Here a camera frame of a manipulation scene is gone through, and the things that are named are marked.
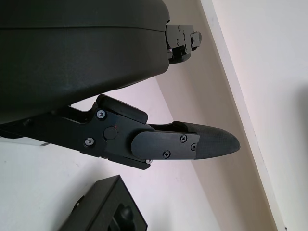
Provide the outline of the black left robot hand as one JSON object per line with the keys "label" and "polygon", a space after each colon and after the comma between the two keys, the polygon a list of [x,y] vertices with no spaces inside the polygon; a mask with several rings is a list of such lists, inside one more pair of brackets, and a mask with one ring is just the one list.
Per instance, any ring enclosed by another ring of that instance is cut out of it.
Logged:
{"label": "black left robot hand", "polygon": [[202,41],[170,24],[161,0],[3,0],[0,135],[31,138],[126,166],[240,149],[229,132],[148,115],[106,95],[185,62]]}

